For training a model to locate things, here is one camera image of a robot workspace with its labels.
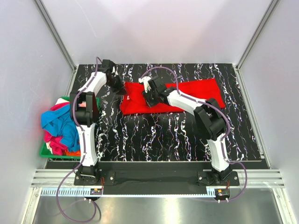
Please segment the red t shirt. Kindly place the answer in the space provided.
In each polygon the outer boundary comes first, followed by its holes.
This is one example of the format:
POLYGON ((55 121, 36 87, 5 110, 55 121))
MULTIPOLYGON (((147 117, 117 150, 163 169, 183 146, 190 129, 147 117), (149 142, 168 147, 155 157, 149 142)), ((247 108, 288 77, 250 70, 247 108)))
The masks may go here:
POLYGON ((194 109, 201 106, 201 104, 197 104, 198 101, 205 102, 211 98, 217 100, 220 108, 226 107, 221 97, 221 91, 213 78, 182 82, 178 84, 178 87, 180 93, 174 90, 166 97, 166 101, 170 101, 170 105, 158 103, 150 108, 142 95, 144 85, 126 82, 125 88, 128 94, 124 96, 120 110, 124 115, 183 111, 194 114, 194 109))

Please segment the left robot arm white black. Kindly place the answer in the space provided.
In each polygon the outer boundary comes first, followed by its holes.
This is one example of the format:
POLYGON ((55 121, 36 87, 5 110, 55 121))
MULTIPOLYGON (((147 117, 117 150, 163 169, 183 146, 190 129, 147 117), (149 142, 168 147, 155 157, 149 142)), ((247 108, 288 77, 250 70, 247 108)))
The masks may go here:
POLYGON ((80 163, 76 167, 76 179, 95 185, 101 179, 99 160, 95 150, 94 129, 100 117, 96 95, 103 86, 109 86, 113 93, 126 95, 124 83, 111 60, 96 57, 95 71, 77 91, 70 93, 70 114, 74 121, 80 146, 80 163))

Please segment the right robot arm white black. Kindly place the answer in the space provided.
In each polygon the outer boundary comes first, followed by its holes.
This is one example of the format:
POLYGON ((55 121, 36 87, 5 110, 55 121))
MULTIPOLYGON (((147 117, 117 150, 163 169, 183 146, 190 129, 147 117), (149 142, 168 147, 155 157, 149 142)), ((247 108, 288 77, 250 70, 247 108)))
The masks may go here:
POLYGON ((217 100, 192 97, 174 87, 167 87, 159 77, 145 76, 138 82, 144 86, 142 95, 149 107, 162 103, 194 116, 200 136, 207 140, 212 157, 211 171, 202 183, 223 185, 227 182, 232 172, 225 146, 228 122, 217 100))

